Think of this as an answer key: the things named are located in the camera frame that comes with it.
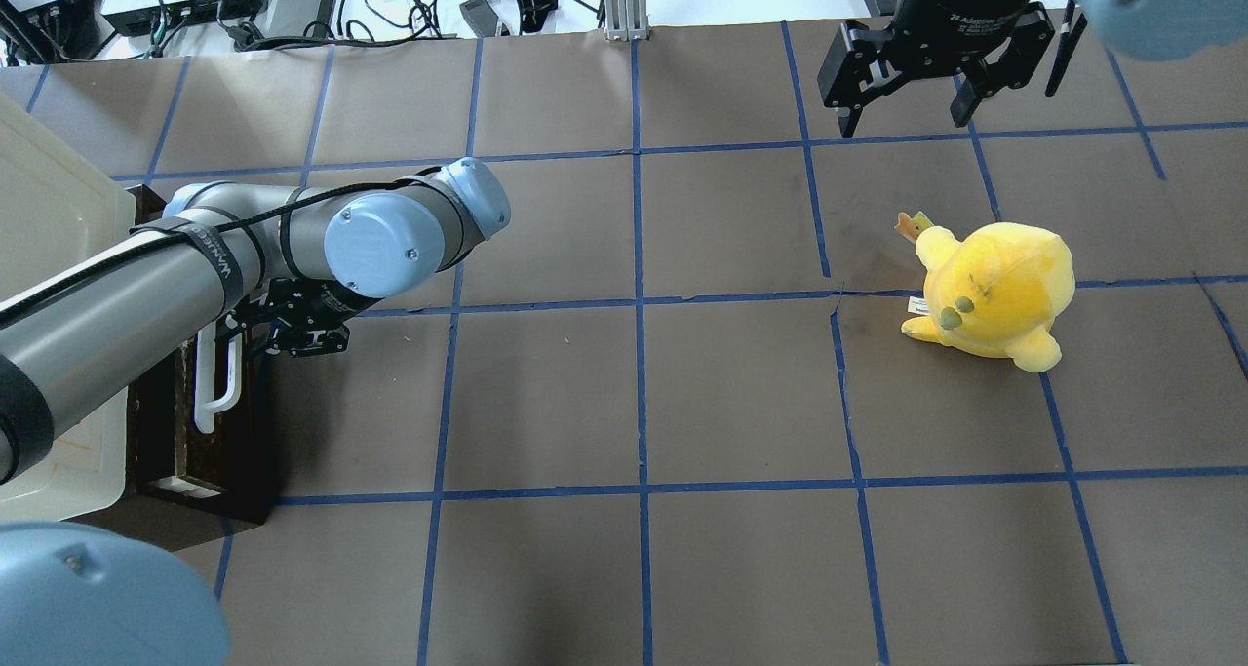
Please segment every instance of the stuffed animal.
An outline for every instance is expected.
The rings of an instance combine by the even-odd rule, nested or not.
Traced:
[[[1031,373],[1047,372],[1062,358],[1048,329],[1075,297],[1075,271],[1060,236],[996,222],[957,241],[922,212],[900,213],[896,231],[914,241],[927,267],[929,314],[906,319],[906,337],[1013,359]]]

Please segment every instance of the plush toy tag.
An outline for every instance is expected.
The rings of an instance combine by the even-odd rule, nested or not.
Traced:
[[[916,243],[919,233],[931,226],[932,221],[927,216],[924,216],[922,210],[920,210],[915,212],[914,217],[907,216],[905,212],[897,212],[897,223],[892,226],[892,229],[897,231],[897,234],[904,236],[904,238],[910,239],[910,243]]]

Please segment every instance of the plush toy eye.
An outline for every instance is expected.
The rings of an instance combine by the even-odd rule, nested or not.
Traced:
[[[945,309],[940,311],[936,323],[943,329],[960,328],[962,326],[962,316],[958,316],[957,311],[953,311],[952,307],[945,307]]]

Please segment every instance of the blue tape line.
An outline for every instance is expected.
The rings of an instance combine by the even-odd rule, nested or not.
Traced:
[[[1109,601],[1109,589],[1104,582],[1104,572],[1101,571],[1101,557],[1096,550],[1096,540],[1092,538],[1092,524],[1088,521],[1087,510],[1083,508],[1083,494],[1080,491],[1078,475],[1075,473],[1071,449],[1066,444],[1066,430],[1062,427],[1061,414],[1057,412],[1053,383],[1050,380],[1047,373],[1040,374],[1040,382],[1045,389],[1045,404],[1048,407],[1048,418],[1053,423],[1057,449],[1062,454],[1062,468],[1066,470],[1066,478],[1070,484],[1071,500],[1075,503],[1075,515],[1080,523],[1080,533],[1083,534],[1083,548],[1088,555],[1088,567],[1092,569],[1092,581],[1096,582],[1097,597],[1101,600],[1101,614],[1104,616],[1104,626],[1109,631],[1109,644],[1113,646],[1113,656],[1118,664],[1127,664],[1127,651],[1122,646],[1122,635],[1118,634],[1118,620],[1113,614],[1113,604]]]
[[[1199,281],[1206,284],[1242,284],[1248,283],[1248,274],[1222,274],[1201,276]],[[1153,287],[1178,287],[1178,284],[1197,284],[1193,276],[1177,276],[1173,279],[1118,279],[1118,281],[1078,281],[1078,288],[1153,288]],[[706,302],[789,302],[789,301],[821,301],[831,297],[922,297],[919,288],[889,288],[889,289],[809,289],[809,292],[779,292],[779,293],[713,293],[713,296],[656,296],[643,297],[645,306],[691,306],[691,303]],[[592,307],[634,307],[636,298],[607,298],[607,301],[562,301],[562,302],[508,302],[495,306],[461,306],[459,312],[530,312],[530,311],[578,311],[592,309]],[[359,318],[404,318],[404,316],[446,316],[452,312],[452,307],[423,307],[419,311],[387,309],[363,311]]]
[[[889,639],[884,626],[884,601],[880,597],[880,576],[875,564],[875,541],[871,539],[871,515],[867,510],[866,489],[867,484],[862,478],[862,460],[859,456],[857,444],[854,440],[854,427],[851,425],[850,395],[846,390],[845,378],[845,345],[841,340],[841,319],[839,312],[834,311],[829,316],[832,328],[832,349],[836,352],[836,380],[841,392],[841,414],[845,418],[845,440],[850,451],[850,469],[854,471],[854,484],[857,489],[859,531],[862,535],[862,559],[866,564],[866,586],[871,596],[871,619],[875,622],[875,644],[880,655],[880,664],[889,666]]]
[[[1191,132],[1192,130],[1241,130],[1248,127],[1248,120],[1237,120],[1233,123],[1172,123],[1172,125],[1144,125],[1149,132]]]
[[[1222,130],[1248,127],[1248,121],[1239,123],[1186,123],[1186,125],[1152,125],[1146,127],[1149,132],[1199,132],[1199,130]],[[1066,130],[1007,130],[1007,132],[980,132],[980,138],[1008,138],[1008,137],[1050,137],[1050,136],[1104,136],[1104,133],[1137,132],[1137,127],[1078,127]],[[880,136],[880,137],[850,137],[850,138],[812,138],[810,146],[834,146],[852,143],[904,143],[919,141],[963,141],[967,133],[929,133],[929,136]],[[494,155],[479,156],[482,161],[545,161],[550,158],[600,158],[600,156],[622,155],[695,155],[696,152],[710,151],[750,151],[750,150],[794,150],[802,146],[801,141],[770,141],[746,143],[709,143],[691,146],[653,146],[633,147],[633,150],[588,150],[588,151],[553,151],[539,152],[539,155]],[[458,156],[441,156],[441,158],[394,158],[387,161],[347,161],[347,163],[313,163],[310,172],[339,172],[351,168],[387,168],[387,167],[428,167],[434,163],[451,163]],[[246,167],[246,168],[212,168],[200,170],[200,172],[152,172],[152,178],[193,178],[193,177],[222,177],[246,176],[247,173],[276,173],[300,172],[302,167]],[[147,177],[147,173],[127,173],[121,178]]]
[[[997,201],[997,190],[992,185],[992,173],[988,172],[988,161],[983,157],[983,145],[980,143],[980,132],[975,128],[975,120],[971,120],[966,126],[971,135],[971,150],[975,150],[975,162],[980,166],[980,177],[983,178],[983,190],[988,195],[992,218],[997,222],[1003,221],[1001,203]]]
[[[1197,282],[1201,284],[1204,298],[1207,298],[1209,306],[1213,307],[1213,314],[1217,316],[1218,324],[1222,324],[1222,332],[1226,333],[1227,342],[1231,342],[1231,349],[1236,352],[1236,359],[1239,360],[1241,372],[1244,373],[1244,378],[1248,378],[1248,350],[1244,350],[1243,342],[1239,342],[1239,337],[1236,334],[1234,324],[1231,324],[1231,319],[1227,318],[1227,312],[1222,309],[1222,306],[1218,306],[1217,298],[1213,297],[1212,292],[1209,292],[1209,288],[1203,283],[1203,279],[1198,279]]]
[[[1248,466],[1189,466],[1183,469],[1075,471],[1075,478],[1080,480],[1212,479],[1219,476],[1248,476]]]
[[[421,307],[417,311],[403,311],[398,307],[387,307],[387,309],[368,309],[359,312],[356,318],[408,318],[409,316],[449,316],[454,311],[449,306],[438,307]]]
[[[688,302],[761,302],[761,301],[817,301],[834,297],[834,289],[807,289],[807,292],[780,293],[719,293],[719,296],[663,296],[645,298],[646,306],[683,306]]]
[[[629,307],[636,301],[565,301],[565,302],[519,302],[507,306],[463,306],[459,312],[530,312],[530,311],[572,311],[592,309],[592,307]]]
[[[636,39],[629,40],[633,99],[633,306],[636,309],[636,480],[638,546],[641,571],[641,664],[654,666],[654,611],[650,585],[650,453],[645,408],[645,279],[641,244],[641,80]]]
[[[639,485],[614,486],[547,486],[534,489],[474,489],[474,491],[444,491],[443,501],[515,500],[520,498],[584,498],[602,494],[638,494]]]
[[[480,56],[485,47],[484,41],[477,39],[477,52],[472,62],[472,101],[468,102],[468,138],[464,141],[464,156],[472,156],[473,145],[477,142],[477,96],[480,92]]]
[[[451,163],[458,156],[438,156],[438,158],[397,158],[389,161],[348,161],[348,163],[316,163],[312,172],[352,172],[356,168],[424,168]]]
[[[854,479],[796,479],[796,480],[696,480],[688,484],[654,484],[650,493],[751,493],[776,491],[776,489],[852,489]]]
[[[165,123],[161,125],[160,137],[156,137],[156,151],[152,151],[152,163],[147,165],[147,181],[156,176],[156,165],[160,163],[160,155],[165,151],[165,141],[168,138],[168,128],[173,125],[173,112],[177,111],[177,102],[182,99],[182,87],[186,87],[186,75],[191,71],[192,56],[182,57],[182,71],[177,76],[177,85],[173,87],[173,97],[168,102],[168,111],[165,112]]]
[[[1248,476],[1248,466],[1189,466],[1173,469],[1108,469],[1101,471],[1075,471],[1078,480],[1137,480],[1137,479],[1207,479]],[[1031,474],[972,474],[953,476],[881,476],[864,478],[869,489],[978,486],[1011,484],[1067,483],[1066,471],[1031,471]],[[785,480],[691,480],[675,484],[646,484],[648,494],[704,494],[704,493],[760,493],[786,491],[786,489],[856,489],[855,479],[785,479]],[[443,491],[443,503],[515,500],[539,498],[624,496],[640,494],[639,484],[604,486],[544,486],[522,489],[466,489]],[[374,494],[305,494],[281,498],[277,505],[379,505],[379,503],[432,503],[428,493],[374,493]]]
[[[840,146],[849,143],[909,143],[917,141],[966,141],[966,132],[932,132],[926,136],[830,137],[810,141],[811,146]]]
[[[980,138],[1066,137],[1066,136],[1132,136],[1139,127],[1070,127],[1065,130],[996,130],[980,132]]]
[[[217,580],[212,584],[212,595],[217,596],[218,602],[226,590],[226,574],[230,572],[230,554],[233,551],[233,524],[230,523],[228,518],[221,518],[221,529],[226,536],[225,541],[221,543],[221,557],[217,560]]]
[[[1038,471],[1037,474],[973,474],[967,476],[887,476],[865,479],[869,489],[930,488],[930,486],[978,486],[1007,484],[1051,484],[1066,480],[1066,474],[1057,471]]]
[[[303,167],[212,168],[210,172],[156,172],[152,178],[253,177],[260,173],[298,173]]]
[[[303,168],[300,170],[300,186],[308,185],[312,172],[312,156],[316,155],[316,141],[321,133],[321,116],[324,115],[324,101],[329,96],[329,75],[333,71],[333,45],[326,51],[324,72],[321,75],[321,92],[316,99],[316,111],[312,112],[312,130],[308,132],[308,150],[303,155]]]
[[[641,72],[636,40],[629,40],[629,92],[633,102],[633,151],[641,150]]]
[[[789,79],[792,80],[792,96],[797,100],[797,127],[801,127],[801,153],[806,160],[806,190],[810,192],[810,212],[815,218],[815,241],[819,244],[819,267],[824,278],[831,278],[827,266],[827,244],[824,239],[824,212],[819,207],[819,186],[815,182],[815,160],[810,155],[810,127],[806,125],[806,102],[801,97],[801,79],[797,79],[797,59],[792,54],[792,39],[789,36],[789,21],[780,21],[780,35],[784,36],[784,52],[789,57]]]
[[[442,417],[438,420],[438,456],[433,471],[432,508],[429,511],[429,545],[424,550],[424,592],[421,596],[421,631],[416,662],[424,666],[429,656],[429,619],[433,611],[433,580],[438,562],[438,533],[442,526],[442,500],[447,475],[447,440],[451,437],[451,392],[456,380],[456,349],[459,343],[459,298],[463,296],[464,266],[456,266],[456,289],[452,301],[451,329],[447,340],[447,368],[442,382]]]
[[[1109,51],[1109,47],[1104,47],[1104,56],[1109,57],[1109,66],[1113,70],[1114,79],[1118,79],[1118,87],[1122,89],[1122,96],[1127,99],[1127,110],[1131,110],[1131,117],[1136,121],[1136,130],[1139,132],[1141,141],[1144,142],[1144,151],[1148,152],[1153,170],[1161,181],[1166,181],[1166,168],[1162,167],[1162,160],[1158,158],[1157,150],[1153,148],[1153,141],[1148,137],[1148,128],[1144,127],[1144,120],[1139,116],[1139,107],[1136,106],[1136,99],[1131,95],[1127,76],[1123,75],[1122,66],[1118,66],[1118,57]]]
[[[695,143],[688,146],[638,147],[641,155],[700,155],[711,151],[797,150],[801,141],[744,141],[736,143]]]
[[[47,80],[47,70],[51,66],[44,64],[44,71],[39,72],[39,80],[35,81],[35,90],[30,92],[30,101],[26,101],[26,113],[31,115],[35,111],[35,101],[39,101],[39,94],[44,92],[44,81]]]
[[[631,150],[584,150],[584,151],[548,151],[543,155],[490,155],[479,156],[488,163],[499,161],[549,161],[553,158],[600,158],[600,156],[628,156],[635,155]]]
[[[374,503],[428,503],[433,493],[290,494],[277,505],[374,505]]]

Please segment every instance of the white handle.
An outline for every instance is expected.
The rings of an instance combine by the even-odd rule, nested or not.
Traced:
[[[242,398],[242,334],[230,340],[226,359],[226,392],[212,399],[217,387],[217,324],[205,324],[195,338],[195,425],[200,434],[211,435],[213,414],[233,408]]]

